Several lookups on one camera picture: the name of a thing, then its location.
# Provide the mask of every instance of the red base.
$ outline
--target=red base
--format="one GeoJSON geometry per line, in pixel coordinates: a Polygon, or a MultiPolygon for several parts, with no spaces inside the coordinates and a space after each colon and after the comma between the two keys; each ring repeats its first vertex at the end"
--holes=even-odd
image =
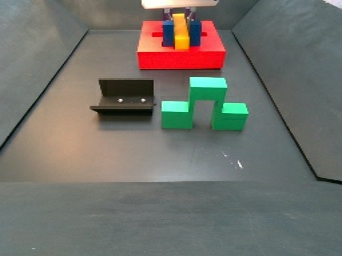
{"type": "Polygon", "coordinates": [[[144,21],[138,46],[140,69],[220,69],[226,49],[212,21],[202,21],[200,46],[188,50],[163,47],[163,22],[144,21]]]}

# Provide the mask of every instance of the black angle bracket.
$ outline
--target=black angle bracket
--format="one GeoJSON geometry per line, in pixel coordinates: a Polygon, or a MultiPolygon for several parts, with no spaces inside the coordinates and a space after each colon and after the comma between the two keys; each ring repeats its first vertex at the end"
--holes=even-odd
{"type": "Polygon", "coordinates": [[[91,109],[102,114],[147,112],[155,105],[154,80],[131,78],[100,78],[102,100],[91,109]]]}

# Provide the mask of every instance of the white speck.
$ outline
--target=white speck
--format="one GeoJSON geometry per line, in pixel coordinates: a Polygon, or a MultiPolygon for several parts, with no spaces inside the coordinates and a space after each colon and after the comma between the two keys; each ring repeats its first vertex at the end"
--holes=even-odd
{"type": "Polygon", "coordinates": [[[241,164],[241,161],[239,161],[239,160],[238,160],[238,165],[239,165],[241,169],[243,169],[243,166],[242,166],[242,164],[241,164]]]}

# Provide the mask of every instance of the gray floor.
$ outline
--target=gray floor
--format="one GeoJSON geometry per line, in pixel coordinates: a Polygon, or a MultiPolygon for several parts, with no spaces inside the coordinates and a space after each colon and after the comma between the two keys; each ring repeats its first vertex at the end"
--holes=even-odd
{"type": "Polygon", "coordinates": [[[0,152],[0,181],[313,181],[313,175],[230,31],[222,70],[140,71],[139,31],[92,31],[0,152]],[[246,102],[243,132],[212,131],[212,102],[196,105],[191,131],[162,130],[160,101],[186,99],[190,76],[226,77],[230,102],[246,102]],[[155,79],[147,117],[100,117],[100,77],[155,79]]]}
{"type": "Polygon", "coordinates": [[[0,181],[33,181],[0,183],[1,255],[341,255],[342,188],[314,181],[237,41],[220,34],[222,71],[139,71],[139,32],[90,33],[0,152],[0,181]],[[160,129],[160,100],[186,98],[195,75],[229,79],[227,100],[250,106],[242,133],[210,129],[206,102],[192,131],[160,129]],[[155,79],[150,120],[88,109],[99,77],[155,79]],[[184,180],[226,182],[102,182],[184,180]]]}
{"type": "Polygon", "coordinates": [[[341,256],[339,185],[3,183],[1,255],[341,256]]]}

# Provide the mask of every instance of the green block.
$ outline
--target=green block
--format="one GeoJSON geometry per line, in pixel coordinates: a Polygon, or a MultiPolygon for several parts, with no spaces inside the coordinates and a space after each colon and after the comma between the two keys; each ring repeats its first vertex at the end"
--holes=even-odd
{"type": "Polygon", "coordinates": [[[186,101],[162,102],[162,128],[163,129],[192,129],[194,111],[186,101]]]}
{"type": "Polygon", "coordinates": [[[222,77],[190,77],[190,102],[224,101],[227,88],[226,79],[222,77]]]}
{"type": "Polygon", "coordinates": [[[218,116],[222,114],[224,102],[223,101],[215,101],[214,108],[212,108],[212,114],[211,114],[211,120],[218,118],[218,116]]]}
{"type": "Polygon", "coordinates": [[[245,103],[224,103],[222,112],[214,111],[211,126],[214,130],[235,130],[245,128],[249,109],[245,103]]]}

